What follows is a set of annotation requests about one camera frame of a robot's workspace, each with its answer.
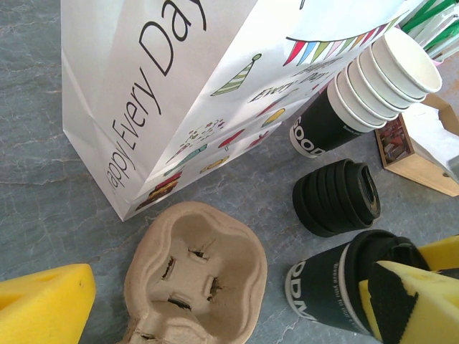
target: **stacked cup lids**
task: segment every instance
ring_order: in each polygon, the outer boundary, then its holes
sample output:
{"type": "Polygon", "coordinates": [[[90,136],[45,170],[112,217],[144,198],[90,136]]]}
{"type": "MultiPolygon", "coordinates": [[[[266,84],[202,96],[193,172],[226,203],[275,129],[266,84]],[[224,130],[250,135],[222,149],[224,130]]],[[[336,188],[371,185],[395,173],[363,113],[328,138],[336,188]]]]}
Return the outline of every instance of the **stacked cup lids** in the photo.
{"type": "Polygon", "coordinates": [[[368,165],[346,159],[297,181],[293,206],[301,223],[320,237],[369,228],[381,214],[368,165]]]}
{"type": "Polygon", "coordinates": [[[366,129],[360,131],[368,132],[396,119],[441,86],[440,73],[429,55],[394,28],[342,70],[329,89],[336,93],[339,104],[335,107],[345,108],[366,129]]]}

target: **stacked paper cups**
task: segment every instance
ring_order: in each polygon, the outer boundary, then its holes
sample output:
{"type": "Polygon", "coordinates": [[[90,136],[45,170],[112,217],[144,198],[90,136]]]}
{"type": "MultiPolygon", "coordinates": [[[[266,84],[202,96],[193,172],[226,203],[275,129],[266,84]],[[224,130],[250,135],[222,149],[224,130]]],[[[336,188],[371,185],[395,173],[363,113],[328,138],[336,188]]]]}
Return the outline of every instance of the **stacked paper cups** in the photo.
{"type": "Polygon", "coordinates": [[[290,140],[302,155],[315,158],[384,127],[441,86],[421,46],[403,31],[389,30],[330,82],[295,122],[290,140]]]}

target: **white paper bag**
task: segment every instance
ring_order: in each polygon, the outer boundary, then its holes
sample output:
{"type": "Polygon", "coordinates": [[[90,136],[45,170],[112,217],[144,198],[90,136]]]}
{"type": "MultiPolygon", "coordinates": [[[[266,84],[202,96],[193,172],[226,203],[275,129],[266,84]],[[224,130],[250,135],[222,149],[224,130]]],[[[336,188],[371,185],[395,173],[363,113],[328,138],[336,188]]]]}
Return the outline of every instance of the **white paper bag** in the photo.
{"type": "Polygon", "coordinates": [[[62,0],[64,131],[127,219],[263,141],[419,3],[62,0]]]}

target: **paper bag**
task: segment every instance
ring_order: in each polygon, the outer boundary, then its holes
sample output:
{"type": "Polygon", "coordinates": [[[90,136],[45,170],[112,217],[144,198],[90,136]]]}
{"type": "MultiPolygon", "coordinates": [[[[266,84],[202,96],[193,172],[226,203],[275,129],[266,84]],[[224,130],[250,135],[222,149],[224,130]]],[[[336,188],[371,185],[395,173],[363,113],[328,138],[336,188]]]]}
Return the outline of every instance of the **paper bag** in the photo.
{"type": "Polygon", "coordinates": [[[127,219],[261,142],[419,3],[62,0],[64,132],[127,219]]]}

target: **stone floor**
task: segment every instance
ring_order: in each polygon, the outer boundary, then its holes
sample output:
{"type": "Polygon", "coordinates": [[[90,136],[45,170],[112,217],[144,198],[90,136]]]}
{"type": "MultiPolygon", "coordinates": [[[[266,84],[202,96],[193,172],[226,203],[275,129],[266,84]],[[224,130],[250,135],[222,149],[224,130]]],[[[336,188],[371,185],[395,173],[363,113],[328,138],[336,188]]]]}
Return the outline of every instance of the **stone floor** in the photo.
{"type": "MultiPolygon", "coordinates": [[[[285,300],[292,264],[356,234],[322,239],[298,222],[291,190],[312,170],[342,158],[367,162],[382,200],[375,228],[416,244],[459,232],[459,199],[382,170],[373,134],[308,160],[289,143],[293,118],[259,148],[122,223],[62,133],[59,1],[1,1],[0,42],[0,280],[90,263],[98,294],[83,344],[121,339],[128,321],[123,281],[136,245],[156,215],[180,201],[225,211],[251,227],[266,250],[266,294],[249,343],[375,343],[299,319],[285,300]]],[[[458,64],[440,68],[440,94],[457,111],[458,64]]]]}

